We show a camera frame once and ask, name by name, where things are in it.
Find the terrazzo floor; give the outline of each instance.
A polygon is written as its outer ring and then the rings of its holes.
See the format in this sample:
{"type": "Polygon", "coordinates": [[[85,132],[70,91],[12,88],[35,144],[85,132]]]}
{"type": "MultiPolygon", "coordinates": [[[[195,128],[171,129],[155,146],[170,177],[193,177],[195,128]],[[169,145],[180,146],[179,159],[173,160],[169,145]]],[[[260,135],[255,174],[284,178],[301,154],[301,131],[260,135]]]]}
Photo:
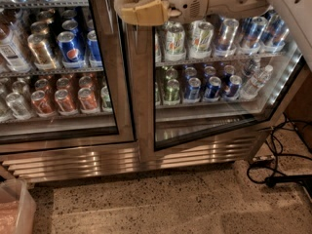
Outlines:
{"type": "MultiPolygon", "coordinates": [[[[276,136],[285,153],[312,157],[294,132],[276,136]]],[[[259,153],[268,153],[267,146],[259,153]]],[[[311,234],[312,203],[302,187],[254,184],[248,166],[239,161],[39,183],[30,190],[37,203],[33,233],[311,234]]],[[[312,163],[281,157],[279,169],[312,174],[312,163]]],[[[270,173],[259,169],[252,176],[270,173]]]]}

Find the speckled floor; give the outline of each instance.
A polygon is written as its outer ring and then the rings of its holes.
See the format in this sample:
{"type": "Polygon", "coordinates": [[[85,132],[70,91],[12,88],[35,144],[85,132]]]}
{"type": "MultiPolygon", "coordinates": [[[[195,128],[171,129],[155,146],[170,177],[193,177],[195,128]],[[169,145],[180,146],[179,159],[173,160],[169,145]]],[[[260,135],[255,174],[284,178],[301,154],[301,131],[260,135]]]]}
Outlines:
{"type": "MultiPolygon", "coordinates": [[[[295,133],[277,136],[286,153],[310,155],[295,133]]],[[[312,174],[311,164],[283,157],[280,170],[312,174]]],[[[239,161],[37,184],[30,190],[37,202],[33,233],[311,234],[312,203],[302,187],[254,184],[247,167],[239,161]]]]}

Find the refrigerator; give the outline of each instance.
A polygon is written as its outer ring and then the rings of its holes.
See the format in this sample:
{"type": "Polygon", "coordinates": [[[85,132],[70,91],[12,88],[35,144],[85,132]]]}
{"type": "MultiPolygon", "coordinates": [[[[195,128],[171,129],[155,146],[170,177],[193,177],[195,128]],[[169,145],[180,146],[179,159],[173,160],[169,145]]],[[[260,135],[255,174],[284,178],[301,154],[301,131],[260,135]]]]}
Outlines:
{"type": "MultiPolygon", "coordinates": [[[[10,64],[8,68],[9,59],[4,58],[7,70],[0,73],[0,78],[9,81],[9,94],[13,93],[14,82],[28,79],[31,117],[19,117],[13,107],[4,105],[6,113],[11,114],[0,122],[0,176],[42,182],[252,159],[310,72],[292,33],[282,50],[225,57],[209,54],[191,58],[185,40],[184,57],[172,60],[165,57],[164,27],[123,23],[114,11],[114,1],[1,1],[3,13],[11,10],[16,14],[21,9],[26,15],[28,34],[40,13],[53,11],[59,16],[59,31],[49,27],[59,67],[45,68],[29,52],[30,70],[20,72],[10,64]],[[85,59],[79,66],[77,61],[68,64],[59,39],[65,31],[59,29],[65,23],[62,15],[70,10],[80,17],[85,46],[85,59]],[[96,63],[93,49],[88,47],[90,20],[100,52],[96,63]],[[160,57],[155,56],[158,47],[160,57]],[[261,66],[273,66],[269,81],[255,98],[203,101],[203,87],[196,101],[185,103],[185,65],[196,69],[202,82],[204,65],[213,66],[221,79],[224,66],[234,66],[239,74],[242,63],[246,65],[251,59],[260,59],[261,66]],[[169,101],[165,100],[164,84],[168,68],[175,70],[179,83],[179,98],[169,101]],[[66,114],[56,98],[58,80],[69,75],[74,77],[68,89],[73,91],[73,114],[66,114]],[[83,102],[83,77],[91,77],[94,82],[89,90],[96,98],[95,108],[83,102]],[[52,111],[48,113],[36,107],[33,95],[40,91],[36,82],[45,78],[52,80],[53,91],[48,99],[52,111]]],[[[216,28],[217,18],[214,15],[205,20],[216,28]]],[[[187,25],[182,27],[186,32],[187,25]]],[[[16,30],[15,25],[9,28],[16,30]]],[[[26,41],[22,44],[27,51],[32,47],[26,41]]]]}

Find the refrigerator door frame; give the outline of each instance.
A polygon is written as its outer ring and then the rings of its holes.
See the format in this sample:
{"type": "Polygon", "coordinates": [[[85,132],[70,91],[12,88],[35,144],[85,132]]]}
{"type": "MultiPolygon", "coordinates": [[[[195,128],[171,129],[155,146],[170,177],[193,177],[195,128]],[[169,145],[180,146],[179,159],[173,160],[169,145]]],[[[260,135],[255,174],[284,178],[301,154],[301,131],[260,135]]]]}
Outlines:
{"type": "Polygon", "coordinates": [[[97,39],[105,63],[106,79],[113,104],[117,134],[107,136],[74,137],[68,139],[61,138],[60,134],[60,137],[54,140],[27,141],[26,139],[24,142],[20,143],[1,144],[0,154],[111,144],[135,140],[133,118],[130,107],[131,102],[127,86],[127,75],[125,73],[124,58],[119,35],[119,25],[117,23],[116,14],[112,12],[113,2],[113,0],[89,0],[90,7],[93,7],[97,39]]]}
{"type": "Polygon", "coordinates": [[[308,66],[305,64],[299,74],[295,78],[289,91],[278,105],[273,115],[267,120],[256,123],[251,126],[240,127],[238,130],[225,130],[216,136],[208,136],[186,142],[185,144],[178,144],[177,146],[167,149],[155,151],[155,106],[154,106],[154,62],[155,57],[153,53],[153,29],[151,27],[142,27],[140,34],[142,38],[138,38],[137,27],[126,25],[127,40],[128,40],[128,59],[131,75],[131,86],[133,93],[133,105],[137,132],[137,141],[139,145],[140,159],[142,162],[155,161],[165,158],[167,155],[175,154],[182,151],[187,151],[192,148],[194,151],[202,150],[202,143],[206,139],[214,137],[236,135],[241,133],[244,135],[248,132],[257,132],[263,129],[270,129],[277,120],[281,117],[289,102],[294,97],[297,90],[307,77],[309,72],[308,66]],[[138,48],[136,44],[144,45],[143,48],[138,48]]]}

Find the beverage cooler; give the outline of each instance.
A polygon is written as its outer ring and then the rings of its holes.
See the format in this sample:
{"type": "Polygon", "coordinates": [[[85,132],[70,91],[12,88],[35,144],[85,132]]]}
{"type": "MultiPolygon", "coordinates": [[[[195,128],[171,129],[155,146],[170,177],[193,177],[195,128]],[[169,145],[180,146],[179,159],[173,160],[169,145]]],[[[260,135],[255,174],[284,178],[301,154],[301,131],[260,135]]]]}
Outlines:
{"type": "Polygon", "coordinates": [[[132,26],[114,2],[1,1],[0,176],[252,159],[310,72],[283,19],[132,26]]]}

